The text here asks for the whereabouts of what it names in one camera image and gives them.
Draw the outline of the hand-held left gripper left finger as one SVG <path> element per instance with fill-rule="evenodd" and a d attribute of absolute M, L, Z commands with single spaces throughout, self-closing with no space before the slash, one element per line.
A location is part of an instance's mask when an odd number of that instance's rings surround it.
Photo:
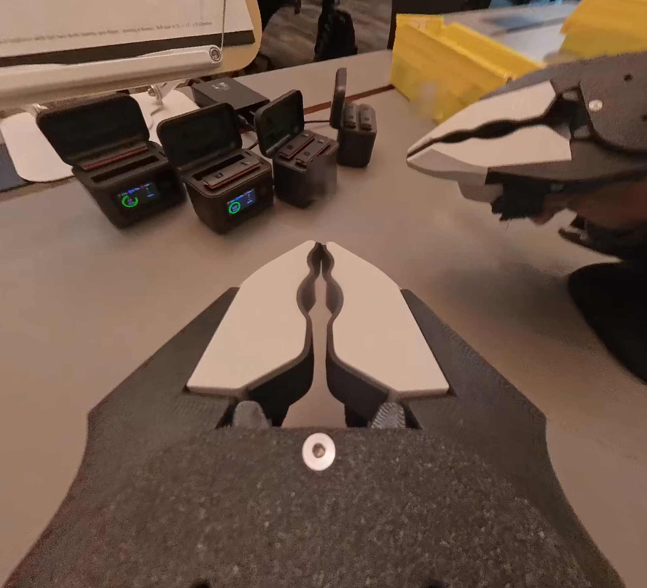
<path fill-rule="evenodd" d="M 188 392 L 257 403 L 272 425 L 311 389 L 318 243 L 308 240 L 249 276 L 215 329 Z"/>

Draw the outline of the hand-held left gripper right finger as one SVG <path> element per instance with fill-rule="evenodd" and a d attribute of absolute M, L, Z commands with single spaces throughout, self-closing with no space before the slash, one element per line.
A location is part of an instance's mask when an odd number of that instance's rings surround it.
<path fill-rule="evenodd" d="M 335 242 L 322 246 L 328 390 L 350 423 L 371 422 L 383 404 L 444 397 L 450 383 L 400 286 Z"/>

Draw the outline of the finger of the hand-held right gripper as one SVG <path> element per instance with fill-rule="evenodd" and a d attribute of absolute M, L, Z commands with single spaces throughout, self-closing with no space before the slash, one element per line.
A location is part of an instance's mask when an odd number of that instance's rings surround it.
<path fill-rule="evenodd" d="M 549 81 L 478 100 L 436 126 L 419 143 L 460 143 L 496 138 L 540 121 L 556 102 Z"/>
<path fill-rule="evenodd" d="M 416 146 L 407 165 L 427 176 L 457 183 L 472 202 L 493 203 L 503 188 L 487 184 L 487 175 L 510 166 L 562 163 L 571 160 L 569 139 L 545 125 L 527 126 L 498 138 L 434 141 Z"/>

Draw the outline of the yellow storage bin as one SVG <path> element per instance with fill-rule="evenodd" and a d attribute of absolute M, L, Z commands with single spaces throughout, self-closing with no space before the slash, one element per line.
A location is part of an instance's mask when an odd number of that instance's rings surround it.
<path fill-rule="evenodd" d="M 390 84 L 436 124 L 545 66 L 442 16 L 396 16 Z"/>
<path fill-rule="evenodd" d="M 646 50 L 646 0 L 581 0 L 564 21 L 561 51 L 579 58 Z"/>

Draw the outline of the black battery charger case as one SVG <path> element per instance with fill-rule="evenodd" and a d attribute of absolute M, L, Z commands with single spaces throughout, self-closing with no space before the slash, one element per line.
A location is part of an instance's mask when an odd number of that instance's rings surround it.
<path fill-rule="evenodd" d="M 226 234 L 273 206 L 272 166 L 243 147 L 238 115 L 229 104 L 200 108 L 161 121 L 157 136 L 198 219 L 216 234 Z M 261 167 L 231 186 L 205 188 L 203 180 L 207 176 L 238 161 L 257 162 Z"/>
<path fill-rule="evenodd" d="M 299 90 L 287 92 L 254 115 L 258 148 L 272 163 L 274 193 L 280 201 L 300 209 L 331 197 L 337 186 L 337 141 L 311 131 L 305 125 L 303 96 Z M 276 157 L 280 147 L 304 130 L 313 132 L 315 137 L 332 140 L 333 146 L 305 168 L 296 166 L 294 159 Z"/>
<path fill-rule="evenodd" d="M 117 228 L 128 228 L 185 201 L 184 186 L 150 131 L 137 101 L 118 93 L 39 112 L 36 124 L 72 175 Z M 77 166 L 122 146 L 145 154 L 85 172 Z"/>
<path fill-rule="evenodd" d="M 360 131 L 343 129 L 344 106 L 347 84 L 347 70 L 337 69 L 335 90 L 331 101 L 329 124 L 337 131 L 337 163 L 344 167 L 363 169 L 368 166 L 373 153 L 376 134 L 364 134 Z"/>

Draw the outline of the person's right hand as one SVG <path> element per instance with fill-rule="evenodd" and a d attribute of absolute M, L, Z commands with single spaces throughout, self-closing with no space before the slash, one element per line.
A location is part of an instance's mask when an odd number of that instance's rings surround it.
<path fill-rule="evenodd" d="M 616 183 L 578 195 L 547 196 L 533 222 L 545 224 L 563 210 L 602 228 L 636 228 L 646 223 L 646 180 Z"/>

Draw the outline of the black backpack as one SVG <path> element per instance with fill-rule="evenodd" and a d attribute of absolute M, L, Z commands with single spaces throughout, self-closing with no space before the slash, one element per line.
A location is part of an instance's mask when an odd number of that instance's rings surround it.
<path fill-rule="evenodd" d="M 358 52 L 351 15 L 341 9 L 323 10 L 318 20 L 314 61 L 351 57 Z"/>

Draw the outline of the black charging hub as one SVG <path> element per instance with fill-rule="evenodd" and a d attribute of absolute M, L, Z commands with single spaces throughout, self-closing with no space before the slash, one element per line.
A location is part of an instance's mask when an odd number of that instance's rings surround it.
<path fill-rule="evenodd" d="M 270 100 L 236 79 L 222 77 L 212 81 L 195 81 L 190 85 L 193 99 L 199 107 L 229 104 L 242 117 L 251 118 Z"/>

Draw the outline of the wooden sign board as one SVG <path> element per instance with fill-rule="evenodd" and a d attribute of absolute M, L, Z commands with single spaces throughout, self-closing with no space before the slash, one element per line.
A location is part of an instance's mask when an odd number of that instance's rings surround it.
<path fill-rule="evenodd" d="M 260 11 L 259 11 L 259 5 L 257 0 L 246 0 L 248 10 L 250 11 L 251 17 L 252 17 L 252 22 L 254 26 L 254 36 L 255 36 L 255 42 L 253 44 L 249 44 L 246 46 L 229 46 L 226 47 L 222 45 L 221 48 L 223 50 L 223 63 L 221 67 L 217 70 L 210 70 L 207 71 L 206 73 L 200 73 L 198 75 L 195 75 L 193 77 L 187 78 L 187 79 L 182 79 L 180 81 L 185 81 L 188 79 L 192 79 L 195 77 L 199 76 L 204 76 L 204 75 L 213 75 L 213 74 L 220 74 L 220 73 L 225 73 L 225 72 L 230 72 L 230 71 L 235 71 L 237 69 L 240 69 L 244 66 L 247 66 L 248 64 L 251 63 L 252 59 L 255 58 L 257 55 L 257 52 L 259 50 L 260 46 L 260 41 L 261 41 L 261 16 L 260 16 Z M 128 88 L 128 89 L 122 89 L 122 90 L 131 90 L 131 89 L 137 89 L 137 88 Z M 98 95 L 99 93 L 94 93 L 94 94 L 86 94 L 86 95 Z"/>

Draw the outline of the white clamp bar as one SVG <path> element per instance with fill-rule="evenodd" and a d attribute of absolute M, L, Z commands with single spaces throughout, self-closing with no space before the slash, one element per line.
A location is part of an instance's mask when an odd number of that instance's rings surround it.
<path fill-rule="evenodd" d="M 1 108 L 180 81 L 217 70 L 223 50 L 203 46 L 134 58 L 1 68 Z"/>

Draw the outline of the printed instruction sheet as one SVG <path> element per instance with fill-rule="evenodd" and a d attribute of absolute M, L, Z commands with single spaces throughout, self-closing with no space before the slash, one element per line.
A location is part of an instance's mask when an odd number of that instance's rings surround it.
<path fill-rule="evenodd" d="M 1 0 L 1 66 L 255 42 L 246 0 Z"/>

